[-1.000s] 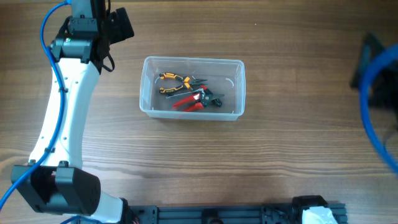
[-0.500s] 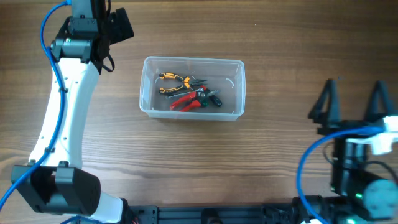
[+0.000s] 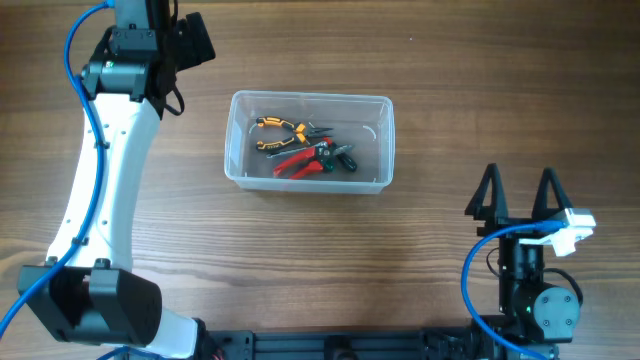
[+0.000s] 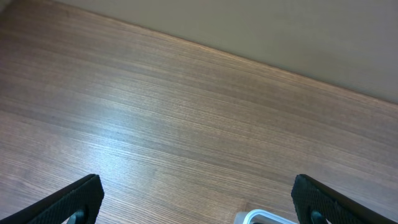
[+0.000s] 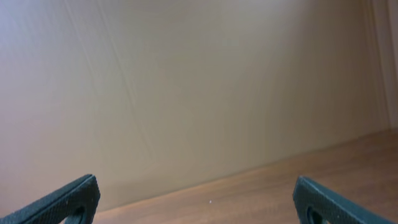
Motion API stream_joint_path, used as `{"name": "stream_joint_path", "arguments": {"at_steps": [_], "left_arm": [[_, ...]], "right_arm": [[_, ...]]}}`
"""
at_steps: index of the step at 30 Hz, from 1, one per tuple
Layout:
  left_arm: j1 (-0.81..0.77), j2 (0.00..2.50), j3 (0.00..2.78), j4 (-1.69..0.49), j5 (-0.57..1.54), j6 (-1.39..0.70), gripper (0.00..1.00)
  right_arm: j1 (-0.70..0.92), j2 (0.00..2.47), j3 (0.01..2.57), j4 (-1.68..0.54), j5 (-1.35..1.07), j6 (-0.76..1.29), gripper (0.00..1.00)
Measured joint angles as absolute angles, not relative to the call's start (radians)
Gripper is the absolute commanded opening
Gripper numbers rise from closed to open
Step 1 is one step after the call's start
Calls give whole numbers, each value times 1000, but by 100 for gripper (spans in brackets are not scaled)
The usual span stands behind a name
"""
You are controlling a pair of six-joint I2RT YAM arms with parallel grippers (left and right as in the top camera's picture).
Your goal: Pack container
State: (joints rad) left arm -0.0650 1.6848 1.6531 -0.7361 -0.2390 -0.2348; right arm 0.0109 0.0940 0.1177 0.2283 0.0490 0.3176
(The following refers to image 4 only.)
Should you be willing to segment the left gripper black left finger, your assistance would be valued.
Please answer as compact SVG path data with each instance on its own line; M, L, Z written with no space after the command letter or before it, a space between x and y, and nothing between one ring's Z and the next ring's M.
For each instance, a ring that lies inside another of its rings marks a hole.
M104 190L98 174L89 174L1 220L2 224L94 224Z

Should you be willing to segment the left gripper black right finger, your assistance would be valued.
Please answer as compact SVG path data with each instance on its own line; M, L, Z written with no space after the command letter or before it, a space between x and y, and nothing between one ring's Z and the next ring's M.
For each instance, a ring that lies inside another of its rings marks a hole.
M397 224L305 174L291 191L300 224Z

